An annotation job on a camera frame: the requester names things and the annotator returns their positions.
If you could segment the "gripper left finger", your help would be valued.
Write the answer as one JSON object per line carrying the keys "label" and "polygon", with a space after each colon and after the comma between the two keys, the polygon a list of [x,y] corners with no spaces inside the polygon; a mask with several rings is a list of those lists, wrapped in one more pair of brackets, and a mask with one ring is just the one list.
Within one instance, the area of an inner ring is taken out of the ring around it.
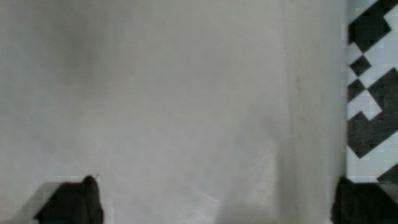
{"label": "gripper left finger", "polygon": [[99,185],[87,176],[80,182],[64,182],[34,215],[39,224],[105,224]]}

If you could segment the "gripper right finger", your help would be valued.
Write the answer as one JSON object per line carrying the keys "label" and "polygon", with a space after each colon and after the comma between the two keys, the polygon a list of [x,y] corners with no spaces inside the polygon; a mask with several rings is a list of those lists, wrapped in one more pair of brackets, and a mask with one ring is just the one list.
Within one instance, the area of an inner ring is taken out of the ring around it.
{"label": "gripper right finger", "polygon": [[330,221],[332,224],[398,224],[398,203],[378,184],[339,178]]}

